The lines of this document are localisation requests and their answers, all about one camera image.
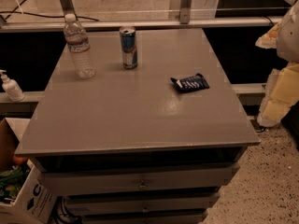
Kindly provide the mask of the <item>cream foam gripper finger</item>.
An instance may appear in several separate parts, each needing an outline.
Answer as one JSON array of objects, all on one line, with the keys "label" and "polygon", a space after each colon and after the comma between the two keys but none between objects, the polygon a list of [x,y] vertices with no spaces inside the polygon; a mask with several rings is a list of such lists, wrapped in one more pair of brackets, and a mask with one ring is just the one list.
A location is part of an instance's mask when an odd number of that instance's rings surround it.
[{"label": "cream foam gripper finger", "polygon": [[288,63],[282,70],[273,69],[265,85],[265,97],[257,117],[259,125],[277,125],[298,101],[299,64]]},{"label": "cream foam gripper finger", "polygon": [[262,49],[275,49],[277,47],[278,28],[280,23],[275,24],[267,33],[260,36],[255,46]]}]

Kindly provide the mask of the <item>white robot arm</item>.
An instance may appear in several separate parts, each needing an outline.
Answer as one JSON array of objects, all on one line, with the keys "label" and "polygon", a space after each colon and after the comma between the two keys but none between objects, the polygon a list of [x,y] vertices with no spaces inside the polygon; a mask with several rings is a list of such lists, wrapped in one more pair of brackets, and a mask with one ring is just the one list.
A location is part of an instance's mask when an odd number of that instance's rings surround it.
[{"label": "white robot arm", "polygon": [[265,85],[265,97],[257,121],[261,126],[276,126],[299,101],[299,0],[283,19],[255,43],[263,49],[276,49],[288,62],[281,70],[273,69]]}]

